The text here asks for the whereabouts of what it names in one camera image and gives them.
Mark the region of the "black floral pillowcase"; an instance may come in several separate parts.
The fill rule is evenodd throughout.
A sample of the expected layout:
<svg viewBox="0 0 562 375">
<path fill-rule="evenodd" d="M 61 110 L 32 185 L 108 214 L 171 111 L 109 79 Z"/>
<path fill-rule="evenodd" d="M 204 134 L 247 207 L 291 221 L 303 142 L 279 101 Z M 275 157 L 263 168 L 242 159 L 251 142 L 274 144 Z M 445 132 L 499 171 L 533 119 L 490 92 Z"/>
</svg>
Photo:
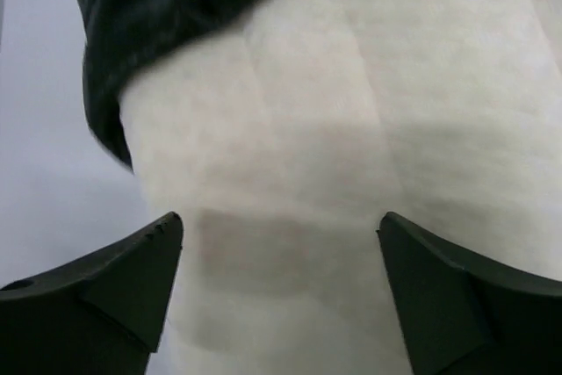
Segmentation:
<svg viewBox="0 0 562 375">
<path fill-rule="evenodd" d="M 87 125 L 145 188 L 286 178 L 319 87 L 308 0 L 76 1 Z"/>
</svg>

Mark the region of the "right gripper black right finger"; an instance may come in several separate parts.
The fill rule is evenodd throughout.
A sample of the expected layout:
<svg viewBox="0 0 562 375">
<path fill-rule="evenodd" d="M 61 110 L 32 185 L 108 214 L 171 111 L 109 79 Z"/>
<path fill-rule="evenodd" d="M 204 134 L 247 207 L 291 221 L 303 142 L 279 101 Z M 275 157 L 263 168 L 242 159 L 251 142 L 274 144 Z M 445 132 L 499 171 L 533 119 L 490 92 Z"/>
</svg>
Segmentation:
<svg viewBox="0 0 562 375">
<path fill-rule="evenodd" d="M 415 375 L 559 374 L 561 284 L 387 213 L 378 229 Z"/>
</svg>

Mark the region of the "cream foam pillow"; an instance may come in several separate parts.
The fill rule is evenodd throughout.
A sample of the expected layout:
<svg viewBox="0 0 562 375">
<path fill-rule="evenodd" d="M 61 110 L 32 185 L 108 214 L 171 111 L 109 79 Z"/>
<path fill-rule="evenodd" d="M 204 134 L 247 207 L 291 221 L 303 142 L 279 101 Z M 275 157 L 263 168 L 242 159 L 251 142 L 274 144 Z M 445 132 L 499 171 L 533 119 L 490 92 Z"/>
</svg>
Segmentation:
<svg viewBox="0 0 562 375">
<path fill-rule="evenodd" d="M 389 211 L 561 275 L 561 0 L 262 0 L 120 109 L 184 222 L 174 374 L 408 374 Z"/>
</svg>

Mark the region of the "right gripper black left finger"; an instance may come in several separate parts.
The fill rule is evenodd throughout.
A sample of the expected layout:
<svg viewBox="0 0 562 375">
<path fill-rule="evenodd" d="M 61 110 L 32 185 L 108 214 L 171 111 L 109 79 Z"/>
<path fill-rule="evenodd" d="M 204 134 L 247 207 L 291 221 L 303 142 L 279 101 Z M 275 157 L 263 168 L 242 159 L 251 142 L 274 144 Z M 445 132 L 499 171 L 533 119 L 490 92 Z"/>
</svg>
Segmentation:
<svg viewBox="0 0 562 375">
<path fill-rule="evenodd" d="M 1 289 L 3 375 L 143 374 L 157 352 L 183 224 L 167 213 L 58 268 Z"/>
</svg>

